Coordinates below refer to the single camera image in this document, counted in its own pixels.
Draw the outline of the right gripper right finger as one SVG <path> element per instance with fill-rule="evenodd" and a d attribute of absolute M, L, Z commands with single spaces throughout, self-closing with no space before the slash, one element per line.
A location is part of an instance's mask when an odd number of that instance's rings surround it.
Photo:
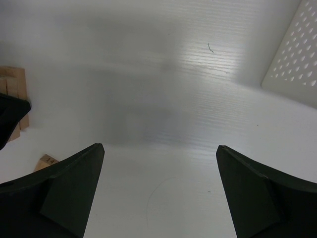
<path fill-rule="evenodd" d="M 239 238 L 315 238 L 317 185 L 220 145 L 217 165 Z"/>

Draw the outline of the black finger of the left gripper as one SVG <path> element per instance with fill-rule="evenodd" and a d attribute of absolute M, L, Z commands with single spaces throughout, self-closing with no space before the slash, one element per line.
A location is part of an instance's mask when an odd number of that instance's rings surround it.
<path fill-rule="evenodd" d="M 31 110 L 28 101 L 0 94 L 0 149 L 2 150 L 19 122 Z"/>

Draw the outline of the white plastic box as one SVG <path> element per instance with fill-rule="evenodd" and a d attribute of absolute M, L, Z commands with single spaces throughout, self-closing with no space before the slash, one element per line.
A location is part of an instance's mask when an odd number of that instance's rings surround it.
<path fill-rule="evenodd" d="M 265 90 L 317 107 L 317 2 L 303 0 L 261 83 Z"/>

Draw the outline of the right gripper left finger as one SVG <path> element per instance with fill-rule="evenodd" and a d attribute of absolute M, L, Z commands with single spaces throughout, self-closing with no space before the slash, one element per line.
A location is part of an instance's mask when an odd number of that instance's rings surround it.
<path fill-rule="evenodd" d="M 95 143 L 0 185 L 2 238 L 82 238 L 104 160 Z"/>

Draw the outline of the wood block six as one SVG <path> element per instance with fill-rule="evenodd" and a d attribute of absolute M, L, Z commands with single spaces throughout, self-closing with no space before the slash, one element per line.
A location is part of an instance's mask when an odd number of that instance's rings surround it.
<path fill-rule="evenodd" d="M 17 139 L 17 138 L 19 138 L 19 137 L 20 137 L 20 126 L 17 125 L 17 126 L 15 127 L 15 129 L 13 130 L 13 132 L 12 132 L 12 134 L 11 134 L 11 136 L 10 136 L 9 141 L 13 141 L 13 140 L 15 140 L 15 139 Z"/>

